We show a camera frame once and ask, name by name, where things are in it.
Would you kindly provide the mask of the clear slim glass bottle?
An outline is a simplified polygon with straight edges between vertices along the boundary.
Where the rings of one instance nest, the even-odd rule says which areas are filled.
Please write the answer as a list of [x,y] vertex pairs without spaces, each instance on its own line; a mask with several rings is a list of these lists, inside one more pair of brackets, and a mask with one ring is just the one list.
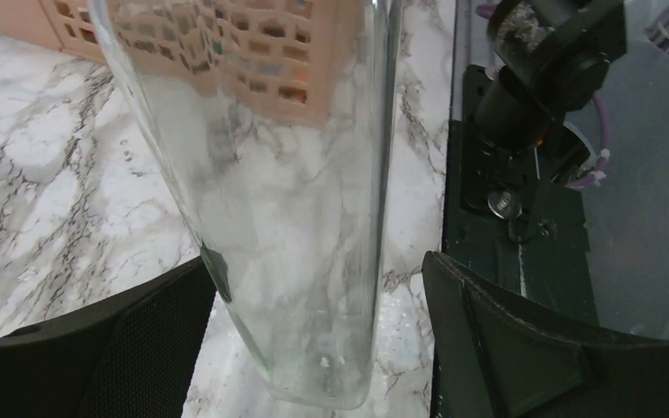
[[325,125],[287,125],[98,44],[269,393],[351,410],[374,370],[397,1],[365,4]]

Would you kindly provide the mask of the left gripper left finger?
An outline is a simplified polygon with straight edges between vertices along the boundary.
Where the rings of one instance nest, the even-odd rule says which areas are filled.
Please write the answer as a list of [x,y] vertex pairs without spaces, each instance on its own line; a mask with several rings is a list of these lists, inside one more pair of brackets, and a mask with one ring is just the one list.
[[216,294],[193,259],[0,337],[0,417],[179,417]]

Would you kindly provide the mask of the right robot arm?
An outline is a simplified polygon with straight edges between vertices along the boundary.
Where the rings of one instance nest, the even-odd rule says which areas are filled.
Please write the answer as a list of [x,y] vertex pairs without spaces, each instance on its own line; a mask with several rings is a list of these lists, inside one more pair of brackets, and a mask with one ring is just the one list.
[[472,117],[486,144],[523,152],[554,121],[582,109],[627,51],[621,1],[501,1],[479,4],[503,61]]

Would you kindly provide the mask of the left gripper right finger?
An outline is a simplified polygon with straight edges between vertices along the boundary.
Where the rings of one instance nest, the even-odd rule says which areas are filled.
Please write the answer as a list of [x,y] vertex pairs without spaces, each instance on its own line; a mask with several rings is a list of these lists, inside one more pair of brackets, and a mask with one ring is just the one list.
[[422,278],[451,417],[669,417],[669,341],[554,312],[444,253]]

